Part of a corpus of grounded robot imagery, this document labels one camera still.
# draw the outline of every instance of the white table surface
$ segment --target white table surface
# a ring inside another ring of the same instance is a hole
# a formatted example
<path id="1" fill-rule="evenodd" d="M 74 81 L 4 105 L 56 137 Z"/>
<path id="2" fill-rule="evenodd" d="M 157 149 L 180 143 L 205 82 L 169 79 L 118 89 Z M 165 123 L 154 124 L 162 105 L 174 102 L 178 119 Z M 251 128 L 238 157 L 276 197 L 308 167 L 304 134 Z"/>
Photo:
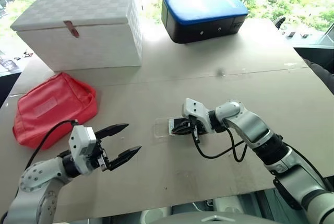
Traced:
<path id="1" fill-rule="evenodd" d="M 242 163 L 236 163 L 231 154 L 207 160 L 189 136 L 167 136 L 167 119 L 181 114 L 186 97 L 207 108 L 239 99 L 324 176 L 334 174 L 334 97 L 269 20 L 247 20 L 238 34 L 186 45 L 173 43 L 160 27 L 154 36 L 144 36 L 142 55 L 142 67 L 67 71 L 98 92 L 99 113 L 85 125 L 98 130 L 130 124 L 103 141 L 110 158 L 132 146 L 142 145 L 142 149 L 115 171 L 97 170 L 65 186 L 55 221 L 118 215 L 273 187 L 271 174 L 250 150 Z M 13 200 L 18 178 L 33 152 L 18 145 L 11 132 L 17 100 L 53 74 L 33 58 L 0 109 L 1 212 Z M 68 149 L 67 138 L 41 151 L 36 161 Z M 202 138 L 208 154 L 230 145 L 226 133 Z"/>

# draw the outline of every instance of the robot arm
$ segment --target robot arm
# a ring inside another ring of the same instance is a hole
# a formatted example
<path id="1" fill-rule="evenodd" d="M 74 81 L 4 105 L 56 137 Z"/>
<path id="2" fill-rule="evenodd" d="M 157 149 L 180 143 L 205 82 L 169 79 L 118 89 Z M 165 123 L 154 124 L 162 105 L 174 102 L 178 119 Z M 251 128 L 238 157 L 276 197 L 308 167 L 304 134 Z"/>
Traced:
<path id="1" fill-rule="evenodd" d="M 334 223 L 334 194 L 327 190 L 321 175 L 241 102 L 231 100 L 209 111 L 202 103 L 187 98 L 182 115 L 189 119 L 195 141 L 196 121 L 201 121 L 207 133 L 235 129 L 275 176 L 275 187 L 292 208 L 303 208 L 311 224 Z"/>
<path id="2" fill-rule="evenodd" d="M 81 174 L 89 175 L 98 167 L 102 171 L 112 171 L 138 152 L 141 146 L 128 149 L 109 161 L 101 147 L 101 139 L 112 136 L 127 126 L 113 125 L 96 133 L 91 127 L 74 126 L 69 138 L 70 150 L 62 152 L 56 158 L 37 162 L 24 171 L 5 223 L 52 223 L 57 196 L 64 185 Z"/>

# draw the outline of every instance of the red bag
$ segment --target red bag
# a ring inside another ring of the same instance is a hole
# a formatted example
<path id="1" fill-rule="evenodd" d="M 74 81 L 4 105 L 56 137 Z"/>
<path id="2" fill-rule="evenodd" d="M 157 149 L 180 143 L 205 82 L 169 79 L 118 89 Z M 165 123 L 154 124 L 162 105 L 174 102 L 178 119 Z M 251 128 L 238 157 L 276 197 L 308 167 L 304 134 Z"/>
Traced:
<path id="1" fill-rule="evenodd" d="M 66 73 L 52 76 L 17 102 L 13 133 L 21 145 L 36 148 L 58 122 L 77 119 L 80 124 L 98 112 L 96 92 Z M 71 131 L 71 124 L 58 127 L 42 149 L 47 149 Z"/>

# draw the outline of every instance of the white storage box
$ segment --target white storage box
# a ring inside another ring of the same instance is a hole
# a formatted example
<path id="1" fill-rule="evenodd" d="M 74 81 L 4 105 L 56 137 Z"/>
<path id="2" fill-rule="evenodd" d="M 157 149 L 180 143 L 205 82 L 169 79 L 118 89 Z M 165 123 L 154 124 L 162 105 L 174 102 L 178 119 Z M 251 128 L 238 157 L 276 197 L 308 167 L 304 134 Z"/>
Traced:
<path id="1" fill-rule="evenodd" d="M 36 0 L 11 26 L 54 71 L 140 66 L 135 0 Z"/>

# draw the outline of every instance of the blue lid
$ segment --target blue lid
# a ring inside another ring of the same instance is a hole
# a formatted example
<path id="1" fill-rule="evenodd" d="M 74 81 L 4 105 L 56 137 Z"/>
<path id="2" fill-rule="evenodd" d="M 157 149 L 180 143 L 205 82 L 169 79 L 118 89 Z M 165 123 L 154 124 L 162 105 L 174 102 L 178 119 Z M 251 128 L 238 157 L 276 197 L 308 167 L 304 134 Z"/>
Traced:
<path id="1" fill-rule="evenodd" d="M 163 0 L 174 19 L 190 25 L 219 19 L 246 16 L 247 7 L 240 0 Z"/>

